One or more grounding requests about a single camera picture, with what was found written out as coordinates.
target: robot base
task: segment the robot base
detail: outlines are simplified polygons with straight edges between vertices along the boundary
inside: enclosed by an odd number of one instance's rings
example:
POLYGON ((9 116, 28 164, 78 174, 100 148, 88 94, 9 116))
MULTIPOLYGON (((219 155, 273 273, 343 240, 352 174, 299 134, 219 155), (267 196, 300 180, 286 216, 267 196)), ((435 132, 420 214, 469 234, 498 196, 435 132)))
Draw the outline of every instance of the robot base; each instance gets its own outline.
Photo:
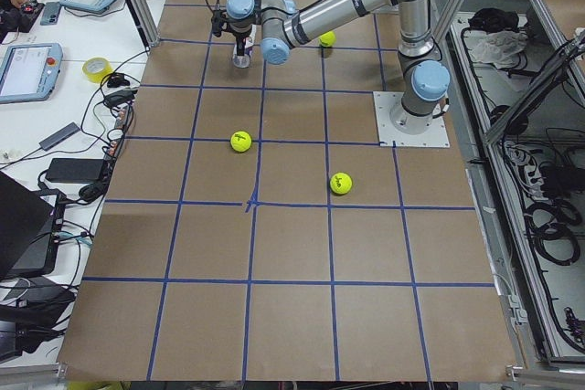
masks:
POLYGON ((449 137, 442 117, 433 119, 428 130, 422 134, 407 134, 394 126, 390 120, 390 111, 402 99, 402 95, 402 92, 374 92, 380 146, 396 144, 398 147, 449 148, 449 137))

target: yellow tennis ball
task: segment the yellow tennis ball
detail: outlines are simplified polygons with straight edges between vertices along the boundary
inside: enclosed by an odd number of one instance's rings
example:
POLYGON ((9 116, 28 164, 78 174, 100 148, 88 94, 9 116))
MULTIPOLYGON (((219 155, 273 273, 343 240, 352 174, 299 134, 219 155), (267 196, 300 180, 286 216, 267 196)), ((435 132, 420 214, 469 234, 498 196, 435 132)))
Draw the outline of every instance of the yellow tennis ball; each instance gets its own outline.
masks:
POLYGON ((331 177, 331 180, 329 180, 329 187, 331 187, 331 190, 338 195, 347 194, 351 191, 352 185, 353 182, 351 177, 346 173, 337 173, 331 177))
POLYGON ((336 40, 337 37, 333 31, 325 32, 322 36, 319 37, 319 43, 323 47, 331 47, 335 44, 336 40))
POLYGON ((252 146, 252 138, 246 132, 234 132, 229 143, 234 151, 244 153, 252 146))

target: robotic arm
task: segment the robotic arm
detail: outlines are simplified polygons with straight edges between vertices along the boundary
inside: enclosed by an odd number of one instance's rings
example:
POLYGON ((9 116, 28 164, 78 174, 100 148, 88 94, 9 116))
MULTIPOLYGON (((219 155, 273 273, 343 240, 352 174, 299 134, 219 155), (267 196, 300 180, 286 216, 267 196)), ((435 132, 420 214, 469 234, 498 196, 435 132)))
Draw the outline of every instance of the robotic arm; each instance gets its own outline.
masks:
POLYGON ((222 32, 233 34, 237 55, 243 56, 252 26, 261 26, 262 55, 278 65, 287 61, 291 49, 384 5, 399 6, 399 59, 407 83, 392 118, 399 130, 416 134, 430 125, 450 82, 447 69, 430 57, 434 41, 429 0, 318 0, 300 11, 292 0, 227 0, 225 11, 214 11, 212 32, 216 37, 222 32))
POLYGON ((264 58, 282 64, 292 48, 384 5, 399 5, 404 55, 417 57, 432 49, 428 0, 319 0, 300 11, 292 0, 227 0, 226 11, 212 19, 213 31, 217 37, 230 32, 238 41, 252 25, 262 26, 264 58))

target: white table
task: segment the white table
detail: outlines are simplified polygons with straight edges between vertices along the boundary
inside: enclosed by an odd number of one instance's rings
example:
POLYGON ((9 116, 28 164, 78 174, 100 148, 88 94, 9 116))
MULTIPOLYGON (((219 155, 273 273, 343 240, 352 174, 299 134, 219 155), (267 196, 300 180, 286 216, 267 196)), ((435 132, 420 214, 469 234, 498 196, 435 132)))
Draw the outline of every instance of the white table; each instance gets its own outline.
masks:
MULTIPOLYGON (((158 23, 165 0, 147 1, 154 21, 158 23)), ((121 4, 122 1, 118 1, 112 8, 117 8, 121 4)), ((39 141, 68 123, 74 121, 78 125, 80 124, 88 101, 97 89, 97 85, 90 82, 81 70, 83 63, 87 59, 104 57, 116 68, 127 58, 144 51, 143 43, 127 6, 121 12, 105 17, 75 17, 67 11, 61 11, 56 25, 41 26, 39 22, 40 20, 34 24, 30 33, 21 34, 11 44, 59 43, 63 48, 63 62, 56 87, 48 100, 0 105, 0 126, 2 127, 0 131, 0 155, 9 153, 8 161, 14 161, 24 154, 36 150, 39 141)), ((10 41, 13 36, 9 34, 5 41, 10 41)), ((0 58, 5 55, 8 46, 2 45, 0 47, 0 58)), ((121 71, 140 79, 144 72, 146 60, 147 56, 141 55, 124 65, 121 71)), ((90 105, 88 117, 83 125, 87 132, 100 134, 102 131, 102 127, 91 113, 93 103, 99 101, 100 97, 96 96, 90 105)), ((114 118, 108 109, 99 106, 97 113, 101 116, 106 127, 110 129, 113 126, 114 118)), ((77 132, 51 151, 78 151, 87 148, 92 142, 93 139, 90 136, 77 132)), ((40 151, 34 156, 43 154, 45 152, 40 151)), ((102 158, 103 152, 101 144, 96 143, 84 153, 54 153, 48 157, 17 163, 3 172, 28 189, 37 190, 37 176, 48 168, 50 161, 54 157, 102 158)), ((73 199, 76 198, 77 192, 81 188, 81 184, 49 183, 48 185, 49 187, 58 188, 73 199)), ((68 206, 65 218, 88 227, 96 209, 101 210, 99 201, 89 206, 68 206)), ((95 231, 99 215, 100 212, 96 215, 92 231, 95 231)), ((80 232, 75 227, 64 227, 64 230, 73 233, 80 232)), ((47 277, 56 283, 79 284, 89 252, 90 249, 87 246, 81 245, 78 247, 74 240, 62 245, 58 250, 56 267, 47 277), (79 251, 81 252, 80 268, 76 278, 73 279, 72 276, 78 264, 79 251)), ((7 290, 0 290, 0 300, 6 293, 7 290)), ((69 305, 63 315, 69 315, 71 309, 72 305, 69 305)), ((64 326, 66 326, 66 323, 63 323, 57 329, 62 329, 64 326)), ((23 353, 21 357, 7 361, 0 364, 0 366, 17 367, 54 364, 57 361, 61 344, 62 338, 42 343, 34 353, 23 353)))

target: yellow tape roll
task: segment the yellow tape roll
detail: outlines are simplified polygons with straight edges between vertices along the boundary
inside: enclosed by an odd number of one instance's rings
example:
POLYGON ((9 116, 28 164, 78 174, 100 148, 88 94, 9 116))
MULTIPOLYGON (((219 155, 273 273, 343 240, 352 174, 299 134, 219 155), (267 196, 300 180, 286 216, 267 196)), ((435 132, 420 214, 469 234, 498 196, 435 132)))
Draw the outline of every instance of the yellow tape roll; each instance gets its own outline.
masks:
POLYGON ((106 58, 91 58, 83 63, 83 73, 91 82, 99 84, 103 77, 113 72, 110 61, 106 58))

